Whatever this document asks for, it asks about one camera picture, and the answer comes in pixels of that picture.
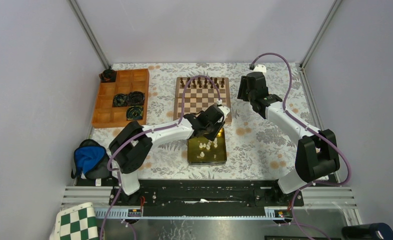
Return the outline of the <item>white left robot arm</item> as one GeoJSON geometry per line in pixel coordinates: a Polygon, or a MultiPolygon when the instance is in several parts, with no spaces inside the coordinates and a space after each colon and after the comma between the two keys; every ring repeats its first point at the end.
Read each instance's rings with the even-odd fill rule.
{"type": "Polygon", "coordinates": [[[179,119],[158,125],[141,125],[136,120],[109,144],[111,157],[107,168],[113,171],[122,189],[120,199],[135,205],[140,198],[137,170],[143,165],[150,150],[159,145],[204,137],[213,141],[226,122],[231,110],[226,105],[213,104],[206,110],[182,115],[179,119]]]}

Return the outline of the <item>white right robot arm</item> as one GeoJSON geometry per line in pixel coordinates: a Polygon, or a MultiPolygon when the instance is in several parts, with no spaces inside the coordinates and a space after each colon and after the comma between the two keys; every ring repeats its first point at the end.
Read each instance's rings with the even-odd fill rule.
{"type": "Polygon", "coordinates": [[[287,111],[283,100],[269,92],[262,72],[242,76],[237,97],[250,102],[254,112],[278,126],[297,146],[294,169],[277,179],[272,187],[274,204],[284,206],[297,189],[340,169],[339,154],[332,146],[336,143],[334,132],[312,128],[287,111]]]}

